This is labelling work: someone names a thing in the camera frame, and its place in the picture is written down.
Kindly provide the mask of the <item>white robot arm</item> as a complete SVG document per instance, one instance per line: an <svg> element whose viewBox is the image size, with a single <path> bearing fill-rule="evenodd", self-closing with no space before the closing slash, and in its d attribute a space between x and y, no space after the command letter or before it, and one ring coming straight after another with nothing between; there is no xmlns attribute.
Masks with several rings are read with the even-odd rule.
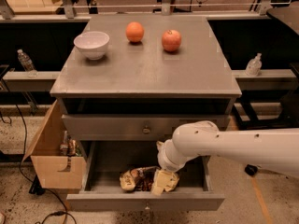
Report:
<svg viewBox="0 0 299 224"><path fill-rule="evenodd" d="M299 177L299 129L221 131L211 121L177 127L172 137L157 143L158 163L151 193L174 189L176 172L199 156L220 156L272 172Z"/></svg>

